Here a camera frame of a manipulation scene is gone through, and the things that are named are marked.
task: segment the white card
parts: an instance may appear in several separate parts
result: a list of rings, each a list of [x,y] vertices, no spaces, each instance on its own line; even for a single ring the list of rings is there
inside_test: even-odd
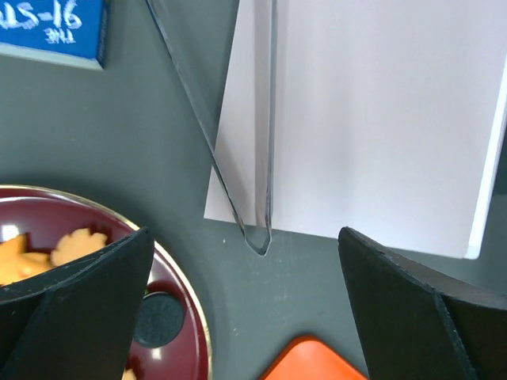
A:
[[[241,0],[215,153],[263,226],[269,0]],[[279,0],[273,228],[476,258],[505,130],[507,2]],[[233,222],[212,171],[204,217]]]

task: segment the snack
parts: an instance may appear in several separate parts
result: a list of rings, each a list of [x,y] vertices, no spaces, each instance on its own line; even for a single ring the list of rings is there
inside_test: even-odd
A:
[[[90,233],[87,228],[62,237],[51,255],[26,252],[26,235],[0,243],[0,287],[50,271],[105,247],[107,236]],[[133,370],[126,370],[122,380],[137,380]]]
[[[23,257],[36,261],[37,263],[49,264],[49,255],[47,253],[27,252],[23,253]]]
[[[81,228],[62,237],[51,252],[51,262],[55,266],[68,264],[105,247],[108,237],[104,234],[91,234],[87,228]]]
[[[0,285],[22,281],[53,268],[49,262],[32,260],[30,256],[23,255],[25,246],[25,235],[0,244]]]
[[[126,370],[121,380],[137,380],[137,378],[135,377],[133,370]]]

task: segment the red bowl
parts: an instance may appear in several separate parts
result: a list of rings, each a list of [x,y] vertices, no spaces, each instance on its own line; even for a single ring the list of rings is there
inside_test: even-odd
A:
[[[102,232],[119,240],[139,227],[91,200],[33,186],[0,185],[0,240],[27,233],[29,248],[49,252],[59,239],[78,228]],[[185,311],[177,337],[161,348],[132,344],[129,359],[139,380],[205,380],[212,378],[212,346],[199,300],[173,258],[155,242],[147,288],[179,299]]]

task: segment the orange lid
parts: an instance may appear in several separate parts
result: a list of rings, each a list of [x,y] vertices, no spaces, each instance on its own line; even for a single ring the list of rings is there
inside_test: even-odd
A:
[[[293,340],[261,380],[366,380],[324,343],[312,337]]]

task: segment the dark gray table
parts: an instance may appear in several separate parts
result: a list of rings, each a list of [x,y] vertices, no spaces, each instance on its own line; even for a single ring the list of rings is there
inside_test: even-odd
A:
[[[170,2],[216,119],[237,1]],[[216,379],[256,378],[300,333],[365,372],[336,241],[276,232],[260,258],[236,226],[203,220],[211,162],[180,82],[144,2],[112,7],[103,73],[0,58],[0,181],[74,192],[150,226],[203,303]],[[407,255],[507,292],[501,173],[477,261]]]

